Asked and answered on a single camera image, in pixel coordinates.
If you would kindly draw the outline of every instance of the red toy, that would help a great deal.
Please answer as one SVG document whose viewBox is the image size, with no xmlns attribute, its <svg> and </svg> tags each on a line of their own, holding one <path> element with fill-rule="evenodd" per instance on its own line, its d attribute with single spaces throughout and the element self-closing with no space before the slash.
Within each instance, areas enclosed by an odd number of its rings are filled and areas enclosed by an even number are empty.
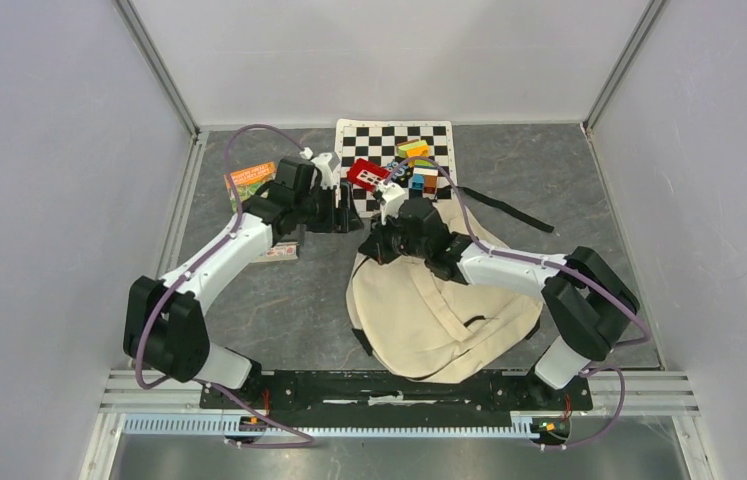
<svg viewBox="0 0 747 480">
<path fill-rule="evenodd" d="M 387 168 L 380 167 L 373 162 L 368 162 L 363 158 L 359 158 L 352 164 L 349 171 L 347 172 L 347 180 L 349 183 L 373 192 L 376 190 L 376 185 L 382 180 L 388 178 L 390 171 Z"/>
</svg>

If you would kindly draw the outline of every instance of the chessboard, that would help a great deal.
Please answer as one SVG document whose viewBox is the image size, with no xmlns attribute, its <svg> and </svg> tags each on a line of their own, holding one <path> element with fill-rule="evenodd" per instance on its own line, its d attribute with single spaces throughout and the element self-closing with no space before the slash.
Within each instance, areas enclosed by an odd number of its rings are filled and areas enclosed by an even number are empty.
<svg viewBox="0 0 747 480">
<path fill-rule="evenodd" d="M 396 145 L 408 140 L 425 140 L 429 145 L 429 158 L 438 162 L 456 183 L 455 152 L 453 151 L 452 124 L 450 122 L 372 122 L 338 120 L 335 132 L 335 152 L 341 157 L 341 177 L 359 158 L 392 170 L 402 160 L 397 156 Z M 408 189 L 412 169 L 404 167 L 397 173 L 396 183 Z M 443 175 L 438 176 L 438 188 L 448 186 Z M 449 199 L 450 189 L 440 191 L 436 199 Z M 372 217 L 379 203 L 366 190 L 352 187 L 352 198 L 362 218 Z"/>
</svg>

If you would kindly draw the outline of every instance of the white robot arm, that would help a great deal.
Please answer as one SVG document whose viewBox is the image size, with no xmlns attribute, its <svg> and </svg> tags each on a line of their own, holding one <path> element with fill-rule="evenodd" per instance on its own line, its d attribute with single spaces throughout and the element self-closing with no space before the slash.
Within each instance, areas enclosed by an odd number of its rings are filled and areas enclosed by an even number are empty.
<svg viewBox="0 0 747 480">
<path fill-rule="evenodd" d="M 161 318 L 153 320 L 145 340 L 146 363 L 181 382 L 199 378 L 240 388 L 257 363 L 209 341 L 205 314 L 246 265 L 299 225 L 317 233 L 362 228 L 350 186 L 337 174 L 339 162 L 334 153 L 310 162 L 282 159 L 264 195 L 244 201 L 241 211 L 193 257 L 160 279 L 135 281 L 123 338 L 126 354 L 137 355 L 145 325 L 166 294 Z"/>
<path fill-rule="evenodd" d="M 639 308 L 635 295 L 589 248 L 577 247 L 569 255 L 491 249 L 450 232 L 428 199 L 406 199 L 393 183 L 377 185 L 376 196 L 382 216 L 374 217 L 359 252 L 380 264 L 401 255 L 419 257 L 443 280 L 502 287 L 547 304 L 560 336 L 528 374 L 535 380 L 534 395 L 560 390 L 587 365 L 604 360 L 629 325 L 629 318 L 601 294 L 583 296 L 579 289 L 586 285 L 576 277 L 598 284 L 633 312 Z"/>
</svg>

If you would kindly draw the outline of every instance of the white wall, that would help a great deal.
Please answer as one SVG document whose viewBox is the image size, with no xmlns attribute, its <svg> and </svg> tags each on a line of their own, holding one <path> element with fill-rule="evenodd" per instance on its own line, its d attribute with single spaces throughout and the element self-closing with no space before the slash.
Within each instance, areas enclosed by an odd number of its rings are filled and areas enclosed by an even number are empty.
<svg viewBox="0 0 747 480">
<path fill-rule="evenodd" d="M 596 127 L 667 359 L 747 479 L 747 2 L 670 2 Z"/>
<path fill-rule="evenodd" d="M 133 0 L 202 125 L 579 121 L 647 0 Z"/>
<path fill-rule="evenodd" d="M 0 1 L 0 478 L 76 478 L 187 137 L 111 2 Z"/>
</svg>

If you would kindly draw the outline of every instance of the book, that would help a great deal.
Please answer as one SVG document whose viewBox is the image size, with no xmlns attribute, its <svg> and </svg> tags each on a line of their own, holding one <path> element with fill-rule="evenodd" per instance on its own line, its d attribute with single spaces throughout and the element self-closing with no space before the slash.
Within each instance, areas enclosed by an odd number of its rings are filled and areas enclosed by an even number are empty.
<svg viewBox="0 0 747 480">
<path fill-rule="evenodd" d="M 237 212 L 238 206 L 235 204 L 235 197 L 232 195 L 232 185 L 229 182 L 229 178 L 235 182 L 238 195 L 240 195 L 241 201 L 244 201 L 255 195 L 258 188 L 264 185 L 264 183 L 272 180 L 275 174 L 276 164 L 273 162 L 267 162 L 223 175 L 223 181 L 226 183 L 226 191 L 228 192 L 229 200 L 232 203 L 232 211 Z M 299 247 L 302 244 L 304 231 L 305 227 L 300 225 L 293 233 L 286 235 L 282 238 L 282 241 L 277 243 L 270 250 L 259 255 L 252 261 L 252 263 L 295 260 L 299 258 Z"/>
</svg>

